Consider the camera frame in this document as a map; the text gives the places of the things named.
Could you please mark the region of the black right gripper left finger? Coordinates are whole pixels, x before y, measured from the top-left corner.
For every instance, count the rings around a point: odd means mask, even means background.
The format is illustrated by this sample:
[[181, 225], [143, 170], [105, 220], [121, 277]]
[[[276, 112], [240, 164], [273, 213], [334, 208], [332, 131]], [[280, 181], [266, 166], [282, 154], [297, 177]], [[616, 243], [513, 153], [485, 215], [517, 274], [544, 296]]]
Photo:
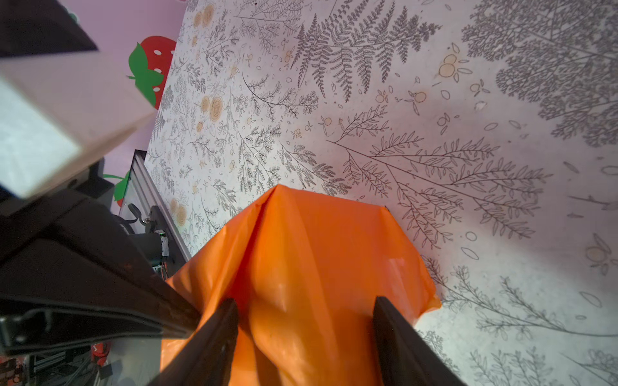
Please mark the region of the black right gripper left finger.
[[227, 386], [238, 341], [235, 300], [223, 301], [151, 385]]

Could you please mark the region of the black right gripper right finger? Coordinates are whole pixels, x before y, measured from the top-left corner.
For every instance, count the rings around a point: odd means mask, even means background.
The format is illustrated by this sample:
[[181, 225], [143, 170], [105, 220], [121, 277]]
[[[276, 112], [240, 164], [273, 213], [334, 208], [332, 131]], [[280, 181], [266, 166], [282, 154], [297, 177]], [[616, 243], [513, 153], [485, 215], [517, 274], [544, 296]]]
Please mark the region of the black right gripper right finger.
[[373, 332], [384, 385], [464, 386], [386, 297], [375, 299]]

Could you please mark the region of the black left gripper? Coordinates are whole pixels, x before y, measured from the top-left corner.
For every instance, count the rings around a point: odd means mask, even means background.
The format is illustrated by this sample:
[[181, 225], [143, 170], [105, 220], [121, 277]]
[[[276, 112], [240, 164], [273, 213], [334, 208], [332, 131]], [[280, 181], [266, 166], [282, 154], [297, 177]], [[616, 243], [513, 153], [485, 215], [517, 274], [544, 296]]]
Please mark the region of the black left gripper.
[[2, 216], [3, 354], [195, 331], [199, 312], [154, 272], [91, 186], [46, 194]]

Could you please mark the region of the yellow orange wrapping paper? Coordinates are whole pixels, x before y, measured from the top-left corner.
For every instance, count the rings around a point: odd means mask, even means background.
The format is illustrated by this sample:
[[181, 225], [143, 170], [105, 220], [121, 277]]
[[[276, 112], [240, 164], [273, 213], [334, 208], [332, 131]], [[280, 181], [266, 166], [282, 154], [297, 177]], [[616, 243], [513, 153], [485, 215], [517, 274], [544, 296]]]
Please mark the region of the yellow orange wrapping paper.
[[415, 246], [382, 206], [278, 185], [168, 284], [203, 319], [239, 310], [233, 385], [379, 385], [373, 305], [415, 323], [441, 306]]

